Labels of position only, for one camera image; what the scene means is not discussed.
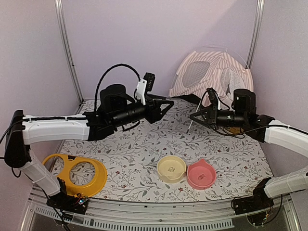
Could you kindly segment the pink striped pet tent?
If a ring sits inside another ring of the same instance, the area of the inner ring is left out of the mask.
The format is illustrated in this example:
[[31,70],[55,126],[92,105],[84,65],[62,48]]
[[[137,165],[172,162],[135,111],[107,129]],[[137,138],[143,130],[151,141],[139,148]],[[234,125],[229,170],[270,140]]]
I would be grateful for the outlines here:
[[204,92],[213,88],[228,106],[236,89],[254,91],[251,71],[225,51],[193,51],[176,71],[169,97],[194,95],[200,101]]

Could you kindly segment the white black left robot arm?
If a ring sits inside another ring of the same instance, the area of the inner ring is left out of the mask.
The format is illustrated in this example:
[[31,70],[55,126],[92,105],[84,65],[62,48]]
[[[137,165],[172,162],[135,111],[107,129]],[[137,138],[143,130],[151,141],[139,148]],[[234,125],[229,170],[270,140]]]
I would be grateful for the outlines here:
[[132,98],[126,94],[124,85],[113,84],[96,91],[101,103],[95,103],[92,112],[72,116],[35,117],[17,110],[2,137],[5,140],[4,161],[9,167],[19,169],[48,196],[53,196],[61,209],[67,209],[72,203],[71,196],[80,193],[91,197],[99,193],[104,184],[90,182],[73,187],[70,179],[52,176],[36,158],[31,145],[62,140],[100,141],[126,124],[137,126],[141,119],[151,124],[160,121],[174,103],[147,96],[147,91],[139,82],[136,97]]

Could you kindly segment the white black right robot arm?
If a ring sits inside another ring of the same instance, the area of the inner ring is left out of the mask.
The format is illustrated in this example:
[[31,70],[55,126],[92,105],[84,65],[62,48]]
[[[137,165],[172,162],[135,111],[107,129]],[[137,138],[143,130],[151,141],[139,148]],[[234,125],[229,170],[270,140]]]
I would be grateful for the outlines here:
[[[208,88],[210,105],[201,107],[190,115],[190,119],[202,126],[217,131],[218,128],[236,128],[237,133],[221,133],[222,136],[239,137],[247,135],[260,142],[279,146],[285,150],[308,156],[308,133],[287,125],[269,115],[257,114],[256,95],[248,89],[236,89],[233,102],[226,109],[220,109],[222,100],[213,88]],[[304,191],[308,188],[308,168],[303,167],[280,177],[262,180],[249,198],[249,206],[259,210],[274,198],[286,193]]]

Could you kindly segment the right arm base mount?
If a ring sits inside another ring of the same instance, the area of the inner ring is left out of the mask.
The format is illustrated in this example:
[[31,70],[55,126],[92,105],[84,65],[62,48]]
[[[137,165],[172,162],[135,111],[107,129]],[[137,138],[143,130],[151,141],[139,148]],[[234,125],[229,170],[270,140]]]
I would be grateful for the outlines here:
[[269,198],[264,191],[265,185],[270,179],[271,178],[265,178],[258,183],[253,189],[252,196],[233,198],[231,207],[236,215],[258,211],[274,205],[273,200]]

